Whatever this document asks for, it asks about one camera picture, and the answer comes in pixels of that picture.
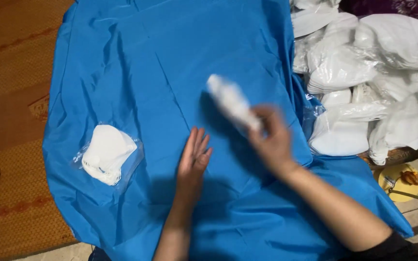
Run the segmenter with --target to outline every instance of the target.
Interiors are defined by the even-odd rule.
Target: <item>floor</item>
[[[410,165],[418,170],[418,160],[411,162]],[[398,209],[409,221],[414,230],[415,236],[409,238],[409,241],[418,242],[418,200],[413,199],[404,203],[396,203]],[[91,245],[78,243],[72,246],[59,248],[50,252],[33,255],[16,261],[87,261],[91,253]]]

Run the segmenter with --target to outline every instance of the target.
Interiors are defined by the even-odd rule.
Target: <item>person's left hand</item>
[[[212,148],[207,149],[208,143],[209,134],[204,135],[204,128],[191,129],[178,166],[173,207],[192,210],[198,202],[202,189],[202,175],[212,154]]]

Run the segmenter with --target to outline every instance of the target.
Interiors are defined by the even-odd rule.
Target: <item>person's right hand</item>
[[[279,112],[269,105],[258,105],[251,110],[264,124],[261,131],[249,130],[249,141],[264,164],[275,175],[287,175],[295,170],[298,165],[291,157],[290,134]]]

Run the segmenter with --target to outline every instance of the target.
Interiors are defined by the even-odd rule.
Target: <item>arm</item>
[[[206,149],[209,135],[193,127],[183,150],[177,173],[177,189],[172,208],[162,229],[153,261],[188,259],[191,215],[199,200],[202,175],[209,163],[212,148]]]
[[[259,156],[279,180],[305,200],[344,246],[354,252],[364,251],[391,235],[392,229],[380,218],[293,161],[288,129],[273,108],[259,106],[253,112],[263,119],[267,132],[266,138],[255,131],[249,134]]]

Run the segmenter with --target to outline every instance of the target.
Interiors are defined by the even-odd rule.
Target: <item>yellow plate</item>
[[[400,177],[401,173],[404,171],[416,171],[414,168],[412,168],[409,164],[400,164],[396,166],[386,167],[383,170],[376,170],[373,174],[373,177],[375,180],[379,183],[380,187],[388,194],[388,189],[391,187],[391,185],[385,180],[385,176],[392,178],[393,180],[396,180],[396,184],[394,185],[394,190],[402,191],[406,193],[410,193],[413,195],[418,195],[418,185],[409,185],[404,183]],[[389,195],[391,200],[395,202],[406,202],[411,199],[412,197],[399,195],[396,193],[391,193]]]

